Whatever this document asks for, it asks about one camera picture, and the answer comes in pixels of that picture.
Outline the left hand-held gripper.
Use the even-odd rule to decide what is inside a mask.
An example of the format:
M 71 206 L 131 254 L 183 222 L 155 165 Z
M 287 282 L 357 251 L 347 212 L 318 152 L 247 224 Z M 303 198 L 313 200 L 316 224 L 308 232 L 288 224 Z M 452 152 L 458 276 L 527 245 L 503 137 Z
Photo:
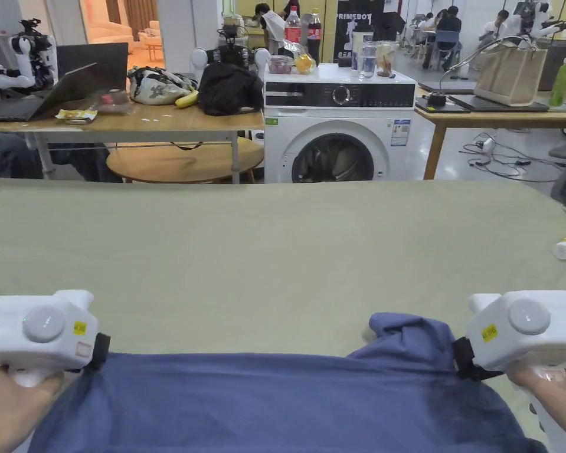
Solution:
M 28 388 L 58 372 L 101 369 L 110 336 L 90 313 L 93 300 L 81 289 L 0 296 L 0 366 Z

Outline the person's left hand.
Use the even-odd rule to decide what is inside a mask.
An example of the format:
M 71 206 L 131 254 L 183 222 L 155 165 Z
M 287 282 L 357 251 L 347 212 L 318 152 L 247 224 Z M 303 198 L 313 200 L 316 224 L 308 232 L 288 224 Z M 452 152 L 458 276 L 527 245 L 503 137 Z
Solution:
M 50 375 L 35 387 L 23 387 L 0 367 L 0 452 L 13 452 L 45 418 L 61 395 L 65 374 Z

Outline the person's right hand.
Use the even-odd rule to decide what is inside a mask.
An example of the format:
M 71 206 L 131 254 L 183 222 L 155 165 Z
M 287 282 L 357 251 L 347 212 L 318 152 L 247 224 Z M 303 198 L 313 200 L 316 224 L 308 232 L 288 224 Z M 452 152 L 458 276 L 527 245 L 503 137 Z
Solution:
M 513 384 L 533 394 L 549 412 L 566 411 L 566 370 L 564 377 L 550 380 L 529 367 L 514 366 L 507 376 Z

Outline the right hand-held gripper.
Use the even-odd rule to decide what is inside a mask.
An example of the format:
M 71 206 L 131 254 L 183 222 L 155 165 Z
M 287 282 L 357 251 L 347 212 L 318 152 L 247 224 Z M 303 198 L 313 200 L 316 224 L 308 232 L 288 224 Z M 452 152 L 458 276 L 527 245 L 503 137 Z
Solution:
M 566 366 L 566 291 L 475 294 L 468 306 L 466 334 L 452 344 L 459 378 L 481 382 L 514 365 Z

